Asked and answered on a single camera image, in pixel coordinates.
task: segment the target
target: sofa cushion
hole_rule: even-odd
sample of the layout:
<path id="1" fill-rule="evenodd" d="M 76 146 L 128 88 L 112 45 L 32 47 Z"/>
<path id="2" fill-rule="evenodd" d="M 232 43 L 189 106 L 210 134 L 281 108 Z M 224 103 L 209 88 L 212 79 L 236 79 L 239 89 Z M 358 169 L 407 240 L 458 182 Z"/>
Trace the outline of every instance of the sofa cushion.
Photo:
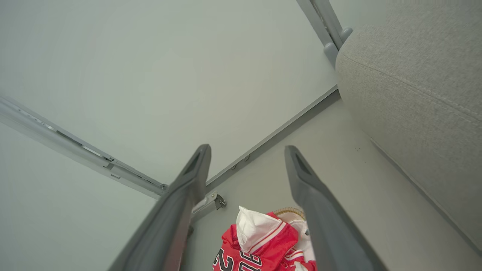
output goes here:
<path id="1" fill-rule="evenodd" d="M 482 8 L 475 5 L 390 5 L 385 25 L 348 38 L 336 71 L 363 131 L 482 249 Z"/>

